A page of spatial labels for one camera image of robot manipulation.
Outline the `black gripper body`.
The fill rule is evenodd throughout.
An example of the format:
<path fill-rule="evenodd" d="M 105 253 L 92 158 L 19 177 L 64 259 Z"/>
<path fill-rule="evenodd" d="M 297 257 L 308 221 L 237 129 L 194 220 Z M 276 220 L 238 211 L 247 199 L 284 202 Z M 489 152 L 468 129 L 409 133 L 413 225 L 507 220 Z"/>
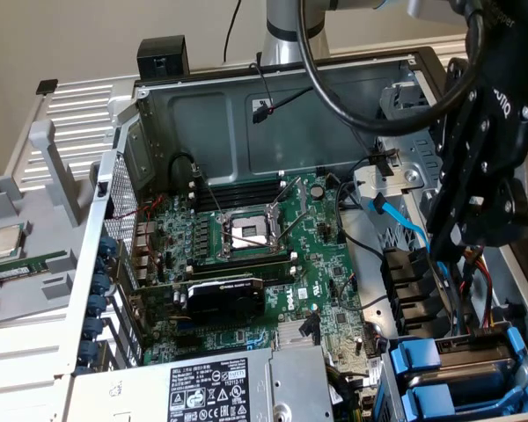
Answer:
<path fill-rule="evenodd" d="M 514 173 L 528 156 L 528 1 L 452 1 L 467 25 L 466 69 L 445 86 L 441 178 Z"/>

